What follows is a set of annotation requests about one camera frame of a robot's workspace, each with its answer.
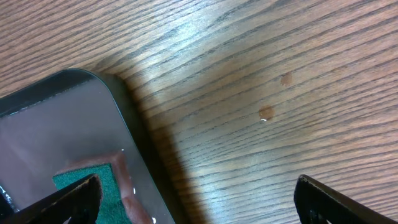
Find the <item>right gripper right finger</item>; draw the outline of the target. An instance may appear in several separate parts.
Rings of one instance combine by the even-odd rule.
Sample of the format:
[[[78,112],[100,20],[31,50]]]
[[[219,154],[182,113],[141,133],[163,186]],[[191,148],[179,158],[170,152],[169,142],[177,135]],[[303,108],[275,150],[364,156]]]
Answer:
[[[397,224],[307,175],[297,179],[294,203],[301,223]]]

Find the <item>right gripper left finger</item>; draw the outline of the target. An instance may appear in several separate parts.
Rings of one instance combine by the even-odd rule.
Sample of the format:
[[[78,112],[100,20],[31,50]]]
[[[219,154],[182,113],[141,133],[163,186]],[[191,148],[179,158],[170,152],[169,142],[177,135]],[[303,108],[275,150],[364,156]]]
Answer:
[[[100,178],[96,174],[90,174],[25,209],[4,217],[1,223],[95,224],[101,199]]]

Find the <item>green scrubbing sponge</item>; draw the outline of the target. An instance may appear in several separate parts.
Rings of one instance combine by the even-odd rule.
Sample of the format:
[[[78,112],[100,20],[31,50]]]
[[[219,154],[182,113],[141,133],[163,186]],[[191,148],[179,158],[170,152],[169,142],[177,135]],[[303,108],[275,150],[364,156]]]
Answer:
[[[58,189],[96,174],[102,199],[96,223],[152,223],[152,217],[136,198],[136,190],[123,152],[95,156],[74,162],[53,176]]]

